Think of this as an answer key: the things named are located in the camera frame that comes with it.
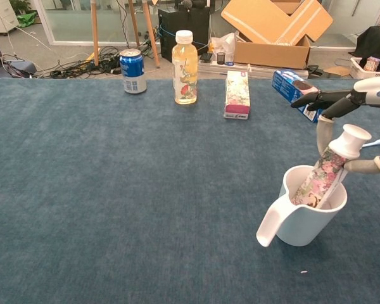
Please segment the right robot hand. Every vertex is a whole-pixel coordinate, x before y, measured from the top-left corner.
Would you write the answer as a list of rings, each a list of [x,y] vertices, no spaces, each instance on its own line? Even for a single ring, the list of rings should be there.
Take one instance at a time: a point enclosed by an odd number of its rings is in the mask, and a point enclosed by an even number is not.
[[[343,117],[361,106],[380,108],[380,77],[362,79],[350,90],[310,92],[291,103],[291,107],[307,106],[321,110],[317,121],[317,149],[322,154],[331,142],[334,119]],[[373,160],[348,160],[343,168],[349,172],[380,174],[380,156]]]

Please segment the floral toothpaste tube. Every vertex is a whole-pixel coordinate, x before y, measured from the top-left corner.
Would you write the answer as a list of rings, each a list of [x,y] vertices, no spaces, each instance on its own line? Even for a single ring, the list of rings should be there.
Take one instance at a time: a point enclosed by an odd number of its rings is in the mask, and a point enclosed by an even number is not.
[[[362,146],[371,137],[361,127],[345,124],[341,135],[326,146],[306,180],[291,198],[292,204],[323,209],[328,197],[346,176],[344,164],[358,158]]]

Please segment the white plastic mug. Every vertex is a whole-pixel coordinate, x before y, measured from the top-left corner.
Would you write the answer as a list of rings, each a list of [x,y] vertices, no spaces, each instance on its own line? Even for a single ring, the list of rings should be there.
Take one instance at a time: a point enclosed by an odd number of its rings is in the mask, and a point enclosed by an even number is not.
[[[275,237],[291,246],[306,246],[345,207],[348,195],[342,184],[326,200],[324,209],[292,204],[291,197],[311,170],[310,165],[298,165],[283,175],[279,197],[269,206],[256,232],[262,246],[268,247]]]

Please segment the pink floral small box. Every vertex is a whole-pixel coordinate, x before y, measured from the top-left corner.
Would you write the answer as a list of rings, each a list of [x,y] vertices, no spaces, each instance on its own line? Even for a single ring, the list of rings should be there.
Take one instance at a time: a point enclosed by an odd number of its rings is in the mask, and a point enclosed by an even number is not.
[[[247,120],[250,113],[248,73],[228,71],[225,83],[224,117]]]

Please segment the white plastic basket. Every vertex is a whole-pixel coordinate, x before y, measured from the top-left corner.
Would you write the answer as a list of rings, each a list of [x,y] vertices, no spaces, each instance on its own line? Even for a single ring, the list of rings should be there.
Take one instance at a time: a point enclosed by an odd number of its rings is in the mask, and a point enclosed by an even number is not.
[[[380,77],[380,72],[371,72],[364,70],[360,65],[361,58],[350,58],[350,76],[353,79],[368,79],[373,77]]]

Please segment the small printed carton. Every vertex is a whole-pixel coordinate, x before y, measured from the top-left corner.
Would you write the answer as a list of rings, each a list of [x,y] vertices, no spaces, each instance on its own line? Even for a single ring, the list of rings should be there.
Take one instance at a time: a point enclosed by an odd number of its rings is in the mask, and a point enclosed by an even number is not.
[[[377,71],[379,64],[380,58],[370,56],[367,58],[367,61],[365,62],[364,70],[368,72],[375,72]]]

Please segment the blue cookie box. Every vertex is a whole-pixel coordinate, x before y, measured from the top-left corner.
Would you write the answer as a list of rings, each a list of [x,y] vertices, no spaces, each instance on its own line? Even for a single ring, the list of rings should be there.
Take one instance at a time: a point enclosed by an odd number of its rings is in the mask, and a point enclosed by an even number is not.
[[[308,93],[319,91],[291,70],[276,70],[272,77],[272,87],[290,104]]]

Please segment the large flattened cardboard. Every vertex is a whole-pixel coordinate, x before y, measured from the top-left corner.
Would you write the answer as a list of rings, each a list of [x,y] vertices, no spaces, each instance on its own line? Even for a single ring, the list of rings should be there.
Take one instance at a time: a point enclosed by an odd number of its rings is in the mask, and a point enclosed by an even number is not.
[[[290,15],[272,0],[230,0],[221,17],[251,42],[292,46],[316,41],[333,22],[318,0],[302,0]]]

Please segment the black computer tower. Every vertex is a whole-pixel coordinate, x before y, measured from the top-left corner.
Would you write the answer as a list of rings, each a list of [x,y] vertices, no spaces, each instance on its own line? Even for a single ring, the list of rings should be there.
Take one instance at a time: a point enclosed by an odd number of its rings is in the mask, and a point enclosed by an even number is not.
[[[161,56],[172,61],[172,48],[176,45],[175,35],[179,30],[190,30],[193,33],[193,45],[202,55],[208,51],[210,33],[210,10],[192,8],[177,10],[174,8],[158,10]]]

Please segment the wooden easel leg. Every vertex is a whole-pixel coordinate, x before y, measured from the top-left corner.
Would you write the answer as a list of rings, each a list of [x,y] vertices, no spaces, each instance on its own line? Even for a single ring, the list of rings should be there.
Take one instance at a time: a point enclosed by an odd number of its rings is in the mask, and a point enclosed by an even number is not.
[[[131,20],[132,20],[132,26],[133,26],[133,29],[134,29],[134,35],[135,35],[135,39],[136,39],[136,45],[137,45],[137,47],[139,47],[140,46],[140,42],[139,42],[139,35],[138,35],[138,28],[137,28],[137,21],[136,21],[136,12],[135,12],[135,9],[134,9],[133,0],[127,0],[127,1],[128,1],[128,4],[129,4],[130,16],[131,16]]]
[[[159,57],[158,57],[158,51],[157,51],[157,47],[156,47],[156,40],[155,40],[155,35],[154,35],[154,32],[153,32],[153,25],[152,25],[152,22],[151,22],[151,14],[150,14],[150,10],[149,10],[148,0],[141,0],[141,2],[142,2],[142,8],[143,8],[143,12],[144,12],[144,17],[145,17],[146,25],[147,25],[148,32],[149,32],[149,40],[151,42],[151,48],[152,48],[152,52],[153,52],[155,67],[157,69],[159,69],[160,68],[160,60],[159,60]]]
[[[92,24],[92,41],[93,41],[93,54],[94,64],[99,65],[99,50],[98,50],[98,21],[97,21],[97,2],[90,0],[91,4],[91,24]]]

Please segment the blue soda can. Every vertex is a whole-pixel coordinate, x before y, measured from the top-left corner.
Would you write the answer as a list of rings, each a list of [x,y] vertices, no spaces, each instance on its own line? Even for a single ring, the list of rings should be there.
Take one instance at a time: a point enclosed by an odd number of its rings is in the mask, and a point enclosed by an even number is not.
[[[140,94],[147,89],[144,74],[144,59],[138,49],[124,49],[120,52],[123,87],[129,94]]]

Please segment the blue table mat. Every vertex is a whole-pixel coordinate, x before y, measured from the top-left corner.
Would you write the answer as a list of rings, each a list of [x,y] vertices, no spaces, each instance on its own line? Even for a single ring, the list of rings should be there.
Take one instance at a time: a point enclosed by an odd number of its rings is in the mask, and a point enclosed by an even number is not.
[[[380,174],[305,247],[255,234],[315,125],[250,81],[174,103],[170,80],[0,79],[0,304],[380,304]]]

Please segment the green bag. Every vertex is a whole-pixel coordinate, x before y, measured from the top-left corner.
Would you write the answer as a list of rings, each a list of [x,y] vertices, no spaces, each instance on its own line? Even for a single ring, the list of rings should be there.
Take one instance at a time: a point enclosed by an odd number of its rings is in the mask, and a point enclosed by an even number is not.
[[[35,19],[37,17],[37,12],[33,11],[31,13],[25,13],[21,15],[17,15],[16,19],[18,20],[19,28],[26,28],[35,23]]]

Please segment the white cabinet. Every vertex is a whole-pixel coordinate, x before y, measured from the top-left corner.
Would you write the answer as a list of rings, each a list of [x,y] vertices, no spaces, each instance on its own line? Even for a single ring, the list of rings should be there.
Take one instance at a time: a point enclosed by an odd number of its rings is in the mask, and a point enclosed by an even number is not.
[[[0,34],[7,34],[17,26],[19,23],[10,1],[0,0]]]

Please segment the aluminium profile rail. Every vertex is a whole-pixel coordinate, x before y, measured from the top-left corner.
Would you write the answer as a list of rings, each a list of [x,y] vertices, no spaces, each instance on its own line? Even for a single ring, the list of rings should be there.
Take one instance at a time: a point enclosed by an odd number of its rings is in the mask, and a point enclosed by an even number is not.
[[[219,65],[216,61],[211,63],[198,62],[198,75],[202,79],[221,79],[225,78],[228,71],[247,72],[253,76],[253,70],[248,65]]]

